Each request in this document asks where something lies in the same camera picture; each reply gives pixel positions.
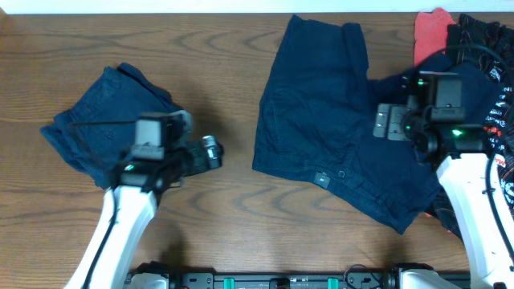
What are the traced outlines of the dark navy shorts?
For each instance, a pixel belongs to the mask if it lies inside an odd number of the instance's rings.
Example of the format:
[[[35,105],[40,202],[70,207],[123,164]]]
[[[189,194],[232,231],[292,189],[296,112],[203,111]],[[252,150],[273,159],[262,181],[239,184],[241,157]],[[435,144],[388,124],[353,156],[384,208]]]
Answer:
[[[381,103],[404,104],[411,70],[369,79],[360,25],[293,16],[259,107],[254,170],[306,181],[403,233],[441,190],[408,141],[373,135]]]

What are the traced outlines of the navy blue garment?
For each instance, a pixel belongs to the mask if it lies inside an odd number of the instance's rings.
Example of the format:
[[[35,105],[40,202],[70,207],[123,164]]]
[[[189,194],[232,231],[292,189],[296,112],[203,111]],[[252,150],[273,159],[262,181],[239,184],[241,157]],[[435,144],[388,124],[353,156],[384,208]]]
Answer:
[[[109,172],[134,141],[134,121],[144,112],[179,109],[169,92],[122,63],[106,67],[74,106],[57,114],[40,132],[73,169],[107,189]]]

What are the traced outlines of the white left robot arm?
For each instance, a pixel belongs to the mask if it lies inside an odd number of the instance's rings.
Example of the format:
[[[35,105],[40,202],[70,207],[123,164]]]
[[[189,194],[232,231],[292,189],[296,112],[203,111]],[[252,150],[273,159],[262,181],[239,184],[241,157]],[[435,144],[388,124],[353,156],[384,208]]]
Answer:
[[[222,166],[214,136],[176,145],[135,144],[113,170],[112,185],[91,241],[66,288],[122,288],[161,195],[183,178]]]

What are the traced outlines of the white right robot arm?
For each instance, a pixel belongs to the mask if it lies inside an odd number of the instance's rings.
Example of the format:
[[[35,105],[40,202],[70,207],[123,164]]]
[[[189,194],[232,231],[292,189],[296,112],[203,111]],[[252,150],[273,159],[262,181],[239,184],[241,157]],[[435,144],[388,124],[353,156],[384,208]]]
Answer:
[[[467,121],[463,78],[418,71],[401,81],[405,104],[381,103],[373,135],[411,141],[447,193],[469,261],[472,288],[513,286],[513,220],[481,124]]]

